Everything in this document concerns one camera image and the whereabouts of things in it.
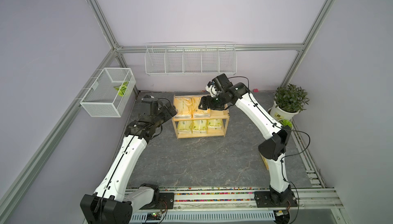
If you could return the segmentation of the orange tissue pack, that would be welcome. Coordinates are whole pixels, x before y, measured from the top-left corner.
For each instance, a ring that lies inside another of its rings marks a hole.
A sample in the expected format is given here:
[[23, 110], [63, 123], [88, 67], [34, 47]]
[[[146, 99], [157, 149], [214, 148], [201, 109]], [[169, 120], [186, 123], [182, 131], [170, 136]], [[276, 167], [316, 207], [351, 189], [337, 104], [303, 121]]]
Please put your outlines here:
[[261, 156], [261, 158], [263, 160], [265, 168], [269, 171], [269, 165], [268, 165], [267, 159], [262, 154], [260, 154], [260, 156]]
[[188, 119], [192, 117], [192, 99], [190, 97], [175, 97], [174, 106], [177, 111], [175, 118]]
[[192, 97], [192, 117], [193, 118], [209, 118], [210, 109], [203, 110], [199, 108], [201, 96]]

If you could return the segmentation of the wooden two-tier shelf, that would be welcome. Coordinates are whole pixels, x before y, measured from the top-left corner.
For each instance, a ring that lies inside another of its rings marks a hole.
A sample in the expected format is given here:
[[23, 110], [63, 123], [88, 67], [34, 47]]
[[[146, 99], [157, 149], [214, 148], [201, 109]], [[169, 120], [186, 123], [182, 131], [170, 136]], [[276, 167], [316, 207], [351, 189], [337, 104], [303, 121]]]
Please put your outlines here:
[[177, 114], [172, 118], [178, 139], [225, 136], [229, 124], [228, 110], [201, 110], [202, 95], [174, 96]]

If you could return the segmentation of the green tissue pack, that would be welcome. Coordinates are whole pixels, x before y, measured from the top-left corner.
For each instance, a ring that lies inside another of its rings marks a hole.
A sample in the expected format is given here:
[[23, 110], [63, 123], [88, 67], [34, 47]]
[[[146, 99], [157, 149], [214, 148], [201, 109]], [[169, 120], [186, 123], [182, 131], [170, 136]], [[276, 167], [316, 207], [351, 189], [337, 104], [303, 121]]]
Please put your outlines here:
[[179, 134], [192, 134], [192, 120], [179, 121], [177, 126], [177, 132]]
[[209, 130], [218, 130], [223, 126], [223, 119], [208, 119], [207, 127]]
[[192, 133], [193, 134], [206, 134], [207, 133], [207, 120], [193, 120]]

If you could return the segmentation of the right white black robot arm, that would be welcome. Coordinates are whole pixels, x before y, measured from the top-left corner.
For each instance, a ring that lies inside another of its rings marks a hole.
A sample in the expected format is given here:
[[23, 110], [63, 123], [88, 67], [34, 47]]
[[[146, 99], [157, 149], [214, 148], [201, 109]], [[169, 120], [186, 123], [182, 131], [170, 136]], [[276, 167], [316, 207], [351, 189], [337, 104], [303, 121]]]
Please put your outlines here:
[[257, 126], [264, 138], [258, 150], [268, 163], [271, 199], [277, 205], [291, 197], [293, 192], [284, 162], [291, 128], [279, 125], [258, 103], [246, 85], [241, 82], [232, 84], [226, 74], [208, 82], [206, 91], [209, 95], [201, 98], [199, 109], [225, 110], [236, 106]]

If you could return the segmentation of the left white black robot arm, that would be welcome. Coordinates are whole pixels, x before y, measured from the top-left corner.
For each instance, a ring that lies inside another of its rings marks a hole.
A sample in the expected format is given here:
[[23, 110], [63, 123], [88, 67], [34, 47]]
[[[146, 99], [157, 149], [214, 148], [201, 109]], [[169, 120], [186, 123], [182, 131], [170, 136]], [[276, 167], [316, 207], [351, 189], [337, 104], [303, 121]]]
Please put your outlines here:
[[130, 197], [126, 188], [136, 163], [156, 130], [177, 114], [166, 98], [146, 95], [142, 98], [138, 119], [128, 124], [124, 138], [110, 169], [92, 195], [83, 196], [80, 207], [89, 224], [127, 224], [134, 212], [160, 204], [159, 187], [142, 184]]

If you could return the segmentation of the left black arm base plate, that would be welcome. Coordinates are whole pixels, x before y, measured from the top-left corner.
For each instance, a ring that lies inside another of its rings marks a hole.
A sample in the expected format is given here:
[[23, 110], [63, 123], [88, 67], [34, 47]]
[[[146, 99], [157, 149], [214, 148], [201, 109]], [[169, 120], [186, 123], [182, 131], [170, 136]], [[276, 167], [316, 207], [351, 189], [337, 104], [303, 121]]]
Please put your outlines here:
[[150, 209], [173, 209], [175, 203], [175, 194], [164, 192], [159, 193], [159, 197], [154, 199], [150, 204], [147, 204], [141, 208], [141, 210]]

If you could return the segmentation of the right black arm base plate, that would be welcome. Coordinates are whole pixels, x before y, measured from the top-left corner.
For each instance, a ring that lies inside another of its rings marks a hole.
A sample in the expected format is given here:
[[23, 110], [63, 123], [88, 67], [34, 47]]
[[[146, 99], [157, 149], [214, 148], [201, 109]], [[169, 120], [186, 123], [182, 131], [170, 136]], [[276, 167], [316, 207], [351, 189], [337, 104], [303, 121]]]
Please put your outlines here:
[[258, 208], [284, 208], [298, 207], [298, 202], [292, 190], [288, 189], [283, 193], [275, 191], [256, 191], [254, 200]]

